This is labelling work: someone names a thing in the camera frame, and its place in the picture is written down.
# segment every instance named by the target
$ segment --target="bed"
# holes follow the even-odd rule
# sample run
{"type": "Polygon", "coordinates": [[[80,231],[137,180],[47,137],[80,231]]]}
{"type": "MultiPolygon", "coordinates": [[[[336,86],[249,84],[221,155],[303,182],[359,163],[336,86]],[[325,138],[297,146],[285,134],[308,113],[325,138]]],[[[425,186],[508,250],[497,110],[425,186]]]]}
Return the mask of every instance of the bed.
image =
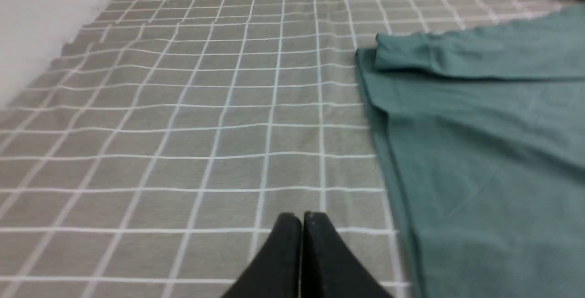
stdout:
{"type": "Polygon", "coordinates": [[[307,210],[409,297],[355,49],[571,2],[114,0],[0,111],[0,297],[217,298],[307,210]]]}

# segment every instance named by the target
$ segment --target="teal fabric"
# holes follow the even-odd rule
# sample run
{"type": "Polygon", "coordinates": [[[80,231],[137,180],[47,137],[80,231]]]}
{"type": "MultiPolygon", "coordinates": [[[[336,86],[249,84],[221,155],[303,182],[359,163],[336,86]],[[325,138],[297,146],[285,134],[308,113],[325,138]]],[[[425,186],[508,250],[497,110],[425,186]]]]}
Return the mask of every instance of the teal fabric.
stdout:
{"type": "Polygon", "coordinates": [[[377,40],[357,77],[414,296],[585,296],[585,5],[377,40]]]}

